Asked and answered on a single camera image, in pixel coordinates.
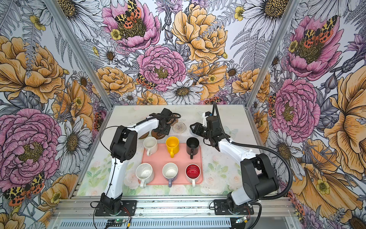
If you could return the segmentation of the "white multicolour woven coaster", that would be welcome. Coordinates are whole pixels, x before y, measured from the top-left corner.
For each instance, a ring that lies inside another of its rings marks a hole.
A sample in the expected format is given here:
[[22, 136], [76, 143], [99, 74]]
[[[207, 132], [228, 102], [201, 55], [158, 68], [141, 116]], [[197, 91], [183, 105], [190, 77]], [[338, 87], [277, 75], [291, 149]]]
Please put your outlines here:
[[187, 126], [183, 122], [177, 122], [173, 125], [173, 131], [177, 134], [182, 134], [187, 130]]

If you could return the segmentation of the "cork paw print coaster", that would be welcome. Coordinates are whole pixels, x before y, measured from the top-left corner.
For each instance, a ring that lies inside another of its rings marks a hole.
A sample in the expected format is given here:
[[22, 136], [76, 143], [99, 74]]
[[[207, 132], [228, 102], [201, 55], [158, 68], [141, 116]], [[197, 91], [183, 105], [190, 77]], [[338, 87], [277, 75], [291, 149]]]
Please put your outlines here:
[[171, 118], [170, 121], [169, 121], [169, 124], [171, 126], [173, 126], [174, 124], [176, 124], [178, 122], [178, 118], [177, 118], [178, 116], [179, 115], [177, 115], [177, 114], [173, 114], [173, 117], [175, 117], [175, 118]]

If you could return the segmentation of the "scratched round wooden coaster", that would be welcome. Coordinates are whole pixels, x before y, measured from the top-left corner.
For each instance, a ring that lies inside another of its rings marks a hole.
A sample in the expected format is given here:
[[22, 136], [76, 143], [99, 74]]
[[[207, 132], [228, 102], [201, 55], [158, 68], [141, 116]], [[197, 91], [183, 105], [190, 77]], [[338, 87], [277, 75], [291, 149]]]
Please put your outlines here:
[[165, 138], [167, 136], [167, 133], [165, 133], [164, 131], [152, 130], [151, 136], [159, 140]]

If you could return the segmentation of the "round dark wooden coaster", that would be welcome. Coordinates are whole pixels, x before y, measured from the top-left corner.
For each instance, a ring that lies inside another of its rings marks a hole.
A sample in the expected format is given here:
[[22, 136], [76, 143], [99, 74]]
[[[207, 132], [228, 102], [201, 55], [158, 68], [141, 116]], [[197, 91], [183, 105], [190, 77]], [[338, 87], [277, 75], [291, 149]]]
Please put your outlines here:
[[141, 135], [139, 139], [145, 139], [149, 136], [149, 132], [145, 133], [144, 135]]

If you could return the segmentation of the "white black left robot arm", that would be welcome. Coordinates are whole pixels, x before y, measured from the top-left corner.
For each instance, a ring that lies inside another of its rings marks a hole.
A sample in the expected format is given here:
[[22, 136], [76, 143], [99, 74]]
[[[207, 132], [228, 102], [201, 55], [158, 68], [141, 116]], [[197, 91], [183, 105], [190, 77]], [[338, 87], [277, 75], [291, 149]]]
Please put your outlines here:
[[122, 182], [129, 161], [136, 154], [138, 138], [150, 131], [168, 135], [171, 125], [179, 118], [181, 118], [179, 113], [173, 113], [169, 109], [164, 108], [162, 112], [151, 113], [146, 119], [133, 126], [117, 127], [108, 149], [111, 153], [113, 165], [107, 187], [102, 193], [97, 206], [98, 214], [117, 215], [122, 211]]

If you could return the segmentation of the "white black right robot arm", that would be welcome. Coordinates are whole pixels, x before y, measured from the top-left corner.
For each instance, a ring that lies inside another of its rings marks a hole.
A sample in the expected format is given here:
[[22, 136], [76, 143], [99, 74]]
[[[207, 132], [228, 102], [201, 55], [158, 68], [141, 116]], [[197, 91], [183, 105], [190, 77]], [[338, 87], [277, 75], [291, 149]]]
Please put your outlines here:
[[241, 207], [248, 206], [273, 191], [278, 190], [279, 184], [274, 169], [266, 154], [255, 154], [253, 145], [239, 146], [224, 132], [218, 115], [206, 112], [204, 122], [190, 125], [193, 134], [210, 142], [210, 146], [219, 152], [230, 156], [240, 165], [242, 186], [228, 194], [228, 208], [236, 212]]

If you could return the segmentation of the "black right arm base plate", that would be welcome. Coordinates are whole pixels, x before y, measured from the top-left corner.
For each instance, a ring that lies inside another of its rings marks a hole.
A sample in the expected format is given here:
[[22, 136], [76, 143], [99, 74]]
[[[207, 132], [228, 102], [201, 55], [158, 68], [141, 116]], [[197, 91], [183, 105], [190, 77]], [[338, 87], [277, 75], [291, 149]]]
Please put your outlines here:
[[213, 201], [215, 215], [253, 215], [253, 206], [248, 204], [236, 205], [230, 199], [215, 199]]

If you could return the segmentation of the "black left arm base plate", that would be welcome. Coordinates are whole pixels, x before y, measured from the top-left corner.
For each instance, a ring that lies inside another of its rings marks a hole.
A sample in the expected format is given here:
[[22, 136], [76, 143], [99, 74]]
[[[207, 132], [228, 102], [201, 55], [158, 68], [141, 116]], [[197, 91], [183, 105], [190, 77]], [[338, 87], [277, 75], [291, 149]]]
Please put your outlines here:
[[98, 217], [134, 216], [136, 205], [136, 200], [106, 200], [98, 204], [95, 215]]

